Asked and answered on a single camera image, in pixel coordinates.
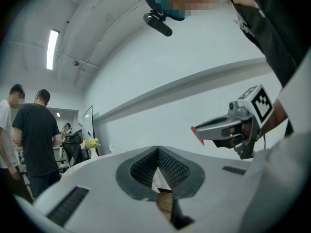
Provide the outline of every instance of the black t-shirt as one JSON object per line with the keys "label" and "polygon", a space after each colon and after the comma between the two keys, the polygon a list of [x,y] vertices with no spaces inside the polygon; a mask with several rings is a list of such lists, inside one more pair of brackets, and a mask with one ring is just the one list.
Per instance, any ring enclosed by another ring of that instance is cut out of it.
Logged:
{"label": "black t-shirt", "polygon": [[[311,38],[304,17],[309,0],[255,0],[258,8],[234,4],[240,28],[266,56],[285,86],[307,53]],[[289,123],[285,135],[293,129]]]}
{"label": "black t-shirt", "polygon": [[42,176],[58,170],[52,138],[59,134],[59,130],[55,117],[46,107],[34,103],[23,105],[13,127],[23,132],[23,155],[30,176]]}

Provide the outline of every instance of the white t-shirt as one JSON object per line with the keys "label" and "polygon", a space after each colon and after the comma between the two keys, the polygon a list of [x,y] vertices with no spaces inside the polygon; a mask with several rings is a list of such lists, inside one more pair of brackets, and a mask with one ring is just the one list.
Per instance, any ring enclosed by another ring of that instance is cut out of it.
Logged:
{"label": "white t-shirt", "polygon": [[[0,101],[0,127],[2,128],[2,141],[5,153],[13,166],[17,166],[17,158],[14,152],[12,139],[12,122],[11,122],[11,107],[7,100]],[[8,168],[0,156],[0,167]]]}

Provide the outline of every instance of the white sleeve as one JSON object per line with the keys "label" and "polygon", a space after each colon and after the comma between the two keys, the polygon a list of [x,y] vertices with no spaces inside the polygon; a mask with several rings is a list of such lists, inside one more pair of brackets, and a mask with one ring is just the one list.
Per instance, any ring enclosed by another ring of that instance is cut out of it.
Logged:
{"label": "white sleeve", "polygon": [[9,119],[9,109],[6,106],[0,106],[0,127],[7,130]]}

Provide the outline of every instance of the flower vase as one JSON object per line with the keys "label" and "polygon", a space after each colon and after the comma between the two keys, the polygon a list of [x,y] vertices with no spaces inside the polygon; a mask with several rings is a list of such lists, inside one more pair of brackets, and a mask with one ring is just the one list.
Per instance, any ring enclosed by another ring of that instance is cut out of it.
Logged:
{"label": "flower vase", "polygon": [[91,160],[96,160],[99,158],[99,156],[97,155],[96,149],[90,149],[91,150]]}

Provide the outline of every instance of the chair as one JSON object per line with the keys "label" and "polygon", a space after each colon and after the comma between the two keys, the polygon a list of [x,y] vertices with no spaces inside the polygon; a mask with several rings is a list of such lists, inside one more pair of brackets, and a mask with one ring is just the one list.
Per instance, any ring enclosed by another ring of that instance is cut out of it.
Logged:
{"label": "chair", "polygon": [[66,141],[62,143],[70,167],[86,160],[81,151],[81,142],[80,136],[68,135],[66,136]]}

